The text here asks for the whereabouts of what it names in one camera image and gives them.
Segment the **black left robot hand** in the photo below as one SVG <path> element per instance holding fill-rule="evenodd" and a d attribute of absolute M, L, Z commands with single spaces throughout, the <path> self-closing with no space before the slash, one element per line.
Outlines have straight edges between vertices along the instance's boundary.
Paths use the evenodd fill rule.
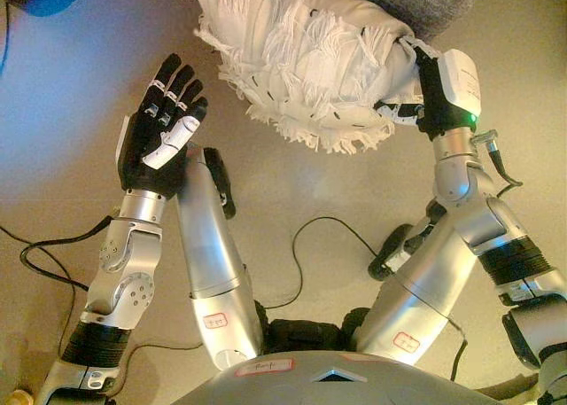
<path fill-rule="evenodd" d="M 124 191 L 141 190 L 171 199 L 183 186 L 188 143 L 206 117 L 203 84 L 181 58 L 170 54 L 127 117 L 117 145 Z"/>

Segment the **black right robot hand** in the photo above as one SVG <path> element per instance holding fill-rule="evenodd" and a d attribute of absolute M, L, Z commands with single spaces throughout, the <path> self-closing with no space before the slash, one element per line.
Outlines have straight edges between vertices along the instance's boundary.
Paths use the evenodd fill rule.
<path fill-rule="evenodd" d="M 401 125 L 415 125 L 430 140 L 447 131 L 476 132 L 482 111 L 478 70 L 464 51 L 440 52 L 406 35 L 399 39 L 414 63 L 406 84 L 394 95 L 378 100 L 374 110 Z"/>

